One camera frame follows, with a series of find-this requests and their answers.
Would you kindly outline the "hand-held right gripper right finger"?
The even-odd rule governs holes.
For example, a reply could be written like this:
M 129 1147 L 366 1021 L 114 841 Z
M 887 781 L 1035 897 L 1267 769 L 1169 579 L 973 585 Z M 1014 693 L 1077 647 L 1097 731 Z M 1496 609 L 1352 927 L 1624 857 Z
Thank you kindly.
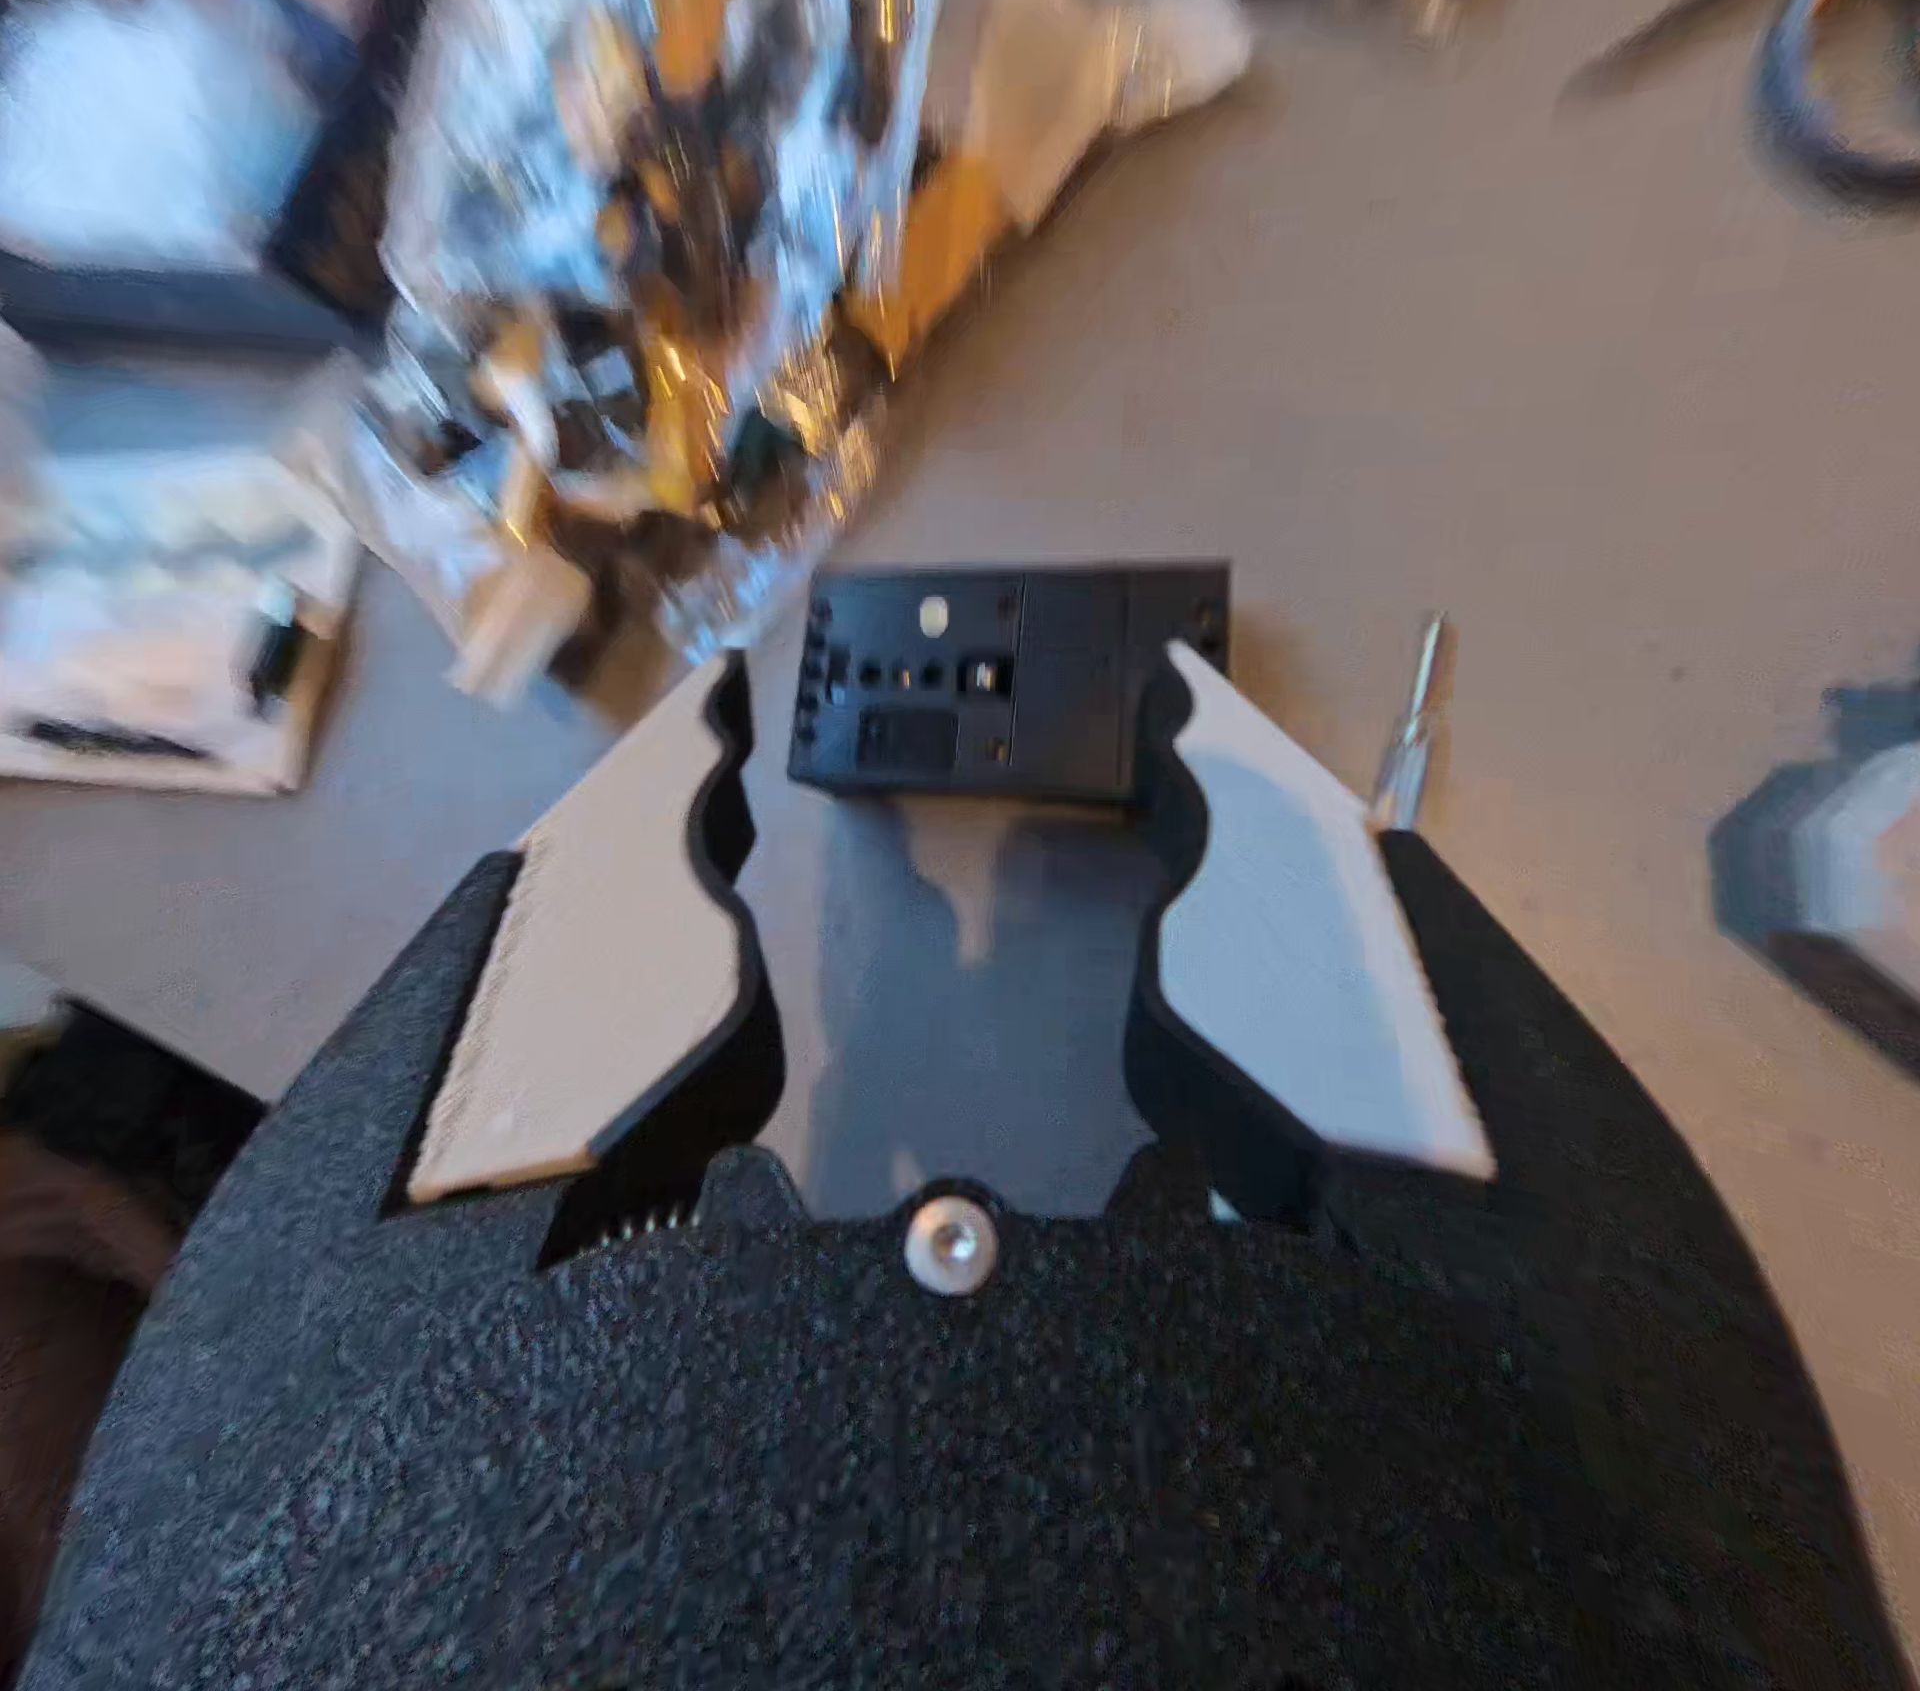
M 1163 869 L 1125 1083 L 1210 1183 L 1350 1163 L 1490 1183 L 1499 1161 L 1364 801 L 1170 639 L 1140 695 L 1136 809 Z

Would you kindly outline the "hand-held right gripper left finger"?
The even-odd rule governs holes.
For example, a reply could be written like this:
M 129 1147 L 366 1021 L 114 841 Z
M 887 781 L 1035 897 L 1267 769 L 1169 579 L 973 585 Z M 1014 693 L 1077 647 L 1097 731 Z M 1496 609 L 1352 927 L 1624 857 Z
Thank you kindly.
M 720 651 L 517 841 L 408 1205 L 569 1179 L 681 1195 L 770 1123 L 785 1031 L 739 889 L 754 747 L 749 661 Z

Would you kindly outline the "black drive box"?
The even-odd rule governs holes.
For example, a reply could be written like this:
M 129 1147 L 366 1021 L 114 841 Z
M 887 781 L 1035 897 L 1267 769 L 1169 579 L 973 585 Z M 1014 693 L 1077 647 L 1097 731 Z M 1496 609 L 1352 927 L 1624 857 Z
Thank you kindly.
M 1224 559 L 818 571 L 786 775 L 835 797 L 1128 807 L 1163 651 L 1227 671 L 1232 587 Z

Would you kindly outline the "blue-cover instruction booklet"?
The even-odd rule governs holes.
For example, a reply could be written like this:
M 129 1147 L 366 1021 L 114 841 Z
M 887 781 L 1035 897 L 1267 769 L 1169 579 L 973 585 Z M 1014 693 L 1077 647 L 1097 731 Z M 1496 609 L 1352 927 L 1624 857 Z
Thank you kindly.
M 5 327 L 7 785 L 301 791 L 365 563 L 331 483 L 358 381 Z

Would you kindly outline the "grey desk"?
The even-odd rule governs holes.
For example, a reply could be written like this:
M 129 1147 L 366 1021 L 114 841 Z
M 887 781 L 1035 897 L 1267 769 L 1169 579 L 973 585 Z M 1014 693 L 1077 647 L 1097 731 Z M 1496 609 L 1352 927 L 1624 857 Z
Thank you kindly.
M 1659 0 L 1474 0 L 1437 49 L 1275 8 L 1237 97 L 1097 167 L 915 373 L 848 557 L 1222 555 L 1245 693 L 1355 789 L 1457 629 L 1424 829 L 1692 1143 L 1765 1265 L 1917 1645 L 1917 1079 L 1716 929 L 1711 831 L 1917 651 L 1917 229 L 1791 191 L 1731 8 L 1566 99 Z M 457 693 L 365 573 L 297 795 L 5 789 L 5 953 L 275 1097 L 471 861 L 611 741 Z M 1095 1209 L 1140 1143 L 1111 819 L 786 781 L 757 647 L 742 891 L 817 1213 L 936 1175 Z

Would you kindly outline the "small silver metal tool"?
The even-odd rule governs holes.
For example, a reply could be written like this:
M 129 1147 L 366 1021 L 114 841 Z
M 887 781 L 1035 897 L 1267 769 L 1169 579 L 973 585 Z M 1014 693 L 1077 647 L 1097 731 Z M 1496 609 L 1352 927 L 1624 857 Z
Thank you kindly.
M 1423 621 L 1403 711 L 1374 779 L 1370 821 L 1382 833 L 1414 831 L 1424 815 L 1452 701 L 1457 631 L 1444 609 Z

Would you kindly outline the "clear bag yellow blue parts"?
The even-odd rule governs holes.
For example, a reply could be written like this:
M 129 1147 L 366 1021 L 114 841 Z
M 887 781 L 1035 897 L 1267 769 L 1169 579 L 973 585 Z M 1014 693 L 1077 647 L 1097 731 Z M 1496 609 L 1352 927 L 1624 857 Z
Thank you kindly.
M 944 0 L 426 0 L 354 515 L 508 703 L 637 591 L 742 647 L 869 501 Z

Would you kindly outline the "clear bag yellow leaflet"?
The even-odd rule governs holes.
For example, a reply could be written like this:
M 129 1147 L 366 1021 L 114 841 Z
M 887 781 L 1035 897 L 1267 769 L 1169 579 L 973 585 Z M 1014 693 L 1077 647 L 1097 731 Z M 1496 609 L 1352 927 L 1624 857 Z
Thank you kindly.
M 1240 0 L 957 0 L 943 12 L 923 107 L 930 165 L 887 273 L 843 301 L 887 375 L 1100 149 L 1210 105 L 1252 57 Z

